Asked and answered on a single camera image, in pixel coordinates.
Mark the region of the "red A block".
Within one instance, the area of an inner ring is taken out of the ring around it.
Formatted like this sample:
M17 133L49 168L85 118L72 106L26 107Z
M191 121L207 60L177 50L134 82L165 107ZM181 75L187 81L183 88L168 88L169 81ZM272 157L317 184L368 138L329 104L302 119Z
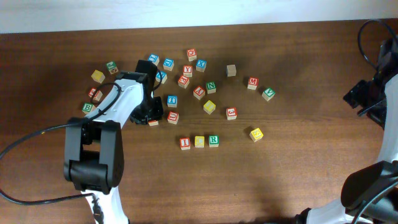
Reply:
M153 121L149 121L148 122L148 125L149 126L157 126L159 124L159 121L158 120L153 120Z

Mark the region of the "red I block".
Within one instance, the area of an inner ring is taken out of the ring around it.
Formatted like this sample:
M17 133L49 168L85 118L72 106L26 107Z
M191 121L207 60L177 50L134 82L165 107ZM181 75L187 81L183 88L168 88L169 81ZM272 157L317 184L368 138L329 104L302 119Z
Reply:
M181 150L189 150L191 148L189 138L180 138L179 142Z

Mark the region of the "yellow C block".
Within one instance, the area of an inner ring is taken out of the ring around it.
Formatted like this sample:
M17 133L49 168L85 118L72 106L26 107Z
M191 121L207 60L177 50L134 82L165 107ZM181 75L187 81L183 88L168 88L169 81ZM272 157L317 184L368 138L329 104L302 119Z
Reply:
M197 148L205 147L205 137L204 136L195 136L195 147L197 147Z

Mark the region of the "green R block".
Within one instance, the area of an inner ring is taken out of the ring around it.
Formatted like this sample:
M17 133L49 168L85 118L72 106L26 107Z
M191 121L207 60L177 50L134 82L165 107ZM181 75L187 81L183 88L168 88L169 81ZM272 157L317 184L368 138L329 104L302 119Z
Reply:
M218 147L220 144L220 139L218 135L209 135L209 146Z

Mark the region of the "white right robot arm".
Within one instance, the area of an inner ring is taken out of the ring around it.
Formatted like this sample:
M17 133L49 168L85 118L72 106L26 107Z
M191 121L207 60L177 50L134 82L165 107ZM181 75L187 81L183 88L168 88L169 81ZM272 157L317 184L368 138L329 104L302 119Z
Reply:
M383 129L381 150L373 165L348 176L339 199L307 208L294 223L397 223L396 40L381 44L373 79L361 80L343 99Z

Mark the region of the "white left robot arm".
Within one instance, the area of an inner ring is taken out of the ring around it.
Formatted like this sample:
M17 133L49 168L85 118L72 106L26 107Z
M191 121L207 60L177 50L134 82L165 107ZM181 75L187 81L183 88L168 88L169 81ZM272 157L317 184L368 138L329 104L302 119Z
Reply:
M139 60L134 72L121 71L103 101L84 118L68 120L63 173L90 204L96 223L129 223L119 184L124 171L121 129L126 121L147 125L164 115L154 96L159 70Z

